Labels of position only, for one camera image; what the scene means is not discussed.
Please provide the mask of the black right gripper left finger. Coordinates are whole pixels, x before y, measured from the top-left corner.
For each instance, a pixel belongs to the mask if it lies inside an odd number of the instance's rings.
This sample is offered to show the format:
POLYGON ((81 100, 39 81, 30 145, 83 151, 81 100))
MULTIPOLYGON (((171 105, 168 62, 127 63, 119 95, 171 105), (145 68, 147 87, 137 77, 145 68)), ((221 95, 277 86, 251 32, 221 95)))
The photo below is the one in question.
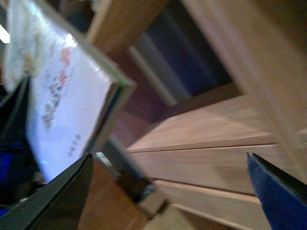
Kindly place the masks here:
POLYGON ((75 230, 89 194, 94 159, 87 153, 0 218, 2 230, 75 230))

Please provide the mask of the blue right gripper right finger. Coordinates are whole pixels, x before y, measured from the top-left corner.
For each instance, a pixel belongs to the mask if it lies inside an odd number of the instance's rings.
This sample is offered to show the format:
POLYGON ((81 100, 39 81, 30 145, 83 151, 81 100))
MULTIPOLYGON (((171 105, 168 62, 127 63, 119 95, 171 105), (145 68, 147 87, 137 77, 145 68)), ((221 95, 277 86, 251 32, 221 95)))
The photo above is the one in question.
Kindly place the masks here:
POLYGON ((247 154, 250 181, 273 230, 307 228, 307 185, 255 153, 247 154))

